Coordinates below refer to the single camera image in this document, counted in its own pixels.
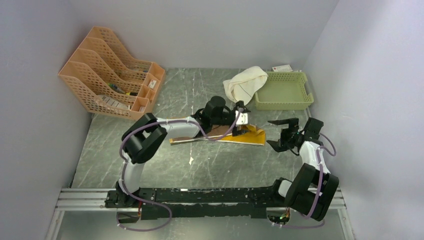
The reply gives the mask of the yellow brown bear towel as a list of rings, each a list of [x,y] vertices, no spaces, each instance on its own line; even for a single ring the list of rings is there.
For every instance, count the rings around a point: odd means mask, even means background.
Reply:
[[[227,130],[229,126],[217,126],[214,125],[212,127],[212,131],[207,134],[208,137],[212,139],[217,139],[222,136]],[[230,132],[228,135],[218,140],[219,142],[224,143],[237,143],[237,144],[248,144],[248,145],[259,145],[264,146],[266,143],[266,132],[262,128],[259,128],[252,124],[241,125],[237,127],[238,130],[247,131],[244,134],[233,136]],[[206,138],[197,137],[197,138],[189,138],[189,137],[179,137],[172,138],[169,140],[171,145],[177,144],[185,144],[185,143],[193,143],[199,141],[207,141]]]

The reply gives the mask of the orange plastic file organizer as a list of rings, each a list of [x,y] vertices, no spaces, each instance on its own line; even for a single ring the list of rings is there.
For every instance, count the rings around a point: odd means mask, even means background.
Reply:
[[[94,26],[58,76],[89,113],[136,121],[153,112],[166,71],[134,58],[110,28]]]

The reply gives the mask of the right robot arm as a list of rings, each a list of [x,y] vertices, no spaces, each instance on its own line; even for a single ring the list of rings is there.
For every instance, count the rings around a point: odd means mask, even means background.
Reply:
[[[303,128],[298,118],[271,120],[272,125],[287,125],[280,132],[277,141],[267,143],[274,151],[290,151],[299,156],[302,166],[293,181],[283,179],[276,190],[270,193],[270,202],[275,207],[285,205],[307,218],[322,221],[331,205],[339,186],[339,178],[331,174],[326,166],[323,152],[335,156],[335,149],[329,150],[320,140],[324,123],[310,117]]]

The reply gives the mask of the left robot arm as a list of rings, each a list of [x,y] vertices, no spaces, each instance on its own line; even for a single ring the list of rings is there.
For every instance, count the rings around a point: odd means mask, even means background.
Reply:
[[[213,96],[205,107],[188,117],[169,119],[144,114],[122,135],[119,155],[123,169],[116,190],[108,193],[106,207],[132,208],[142,201],[138,192],[145,163],[165,140],[203,138],[215,142],[229,134],[242,135],[245,130],[238,127],[247,125],[249,112],[242,100],[230,109],[222,97]]]

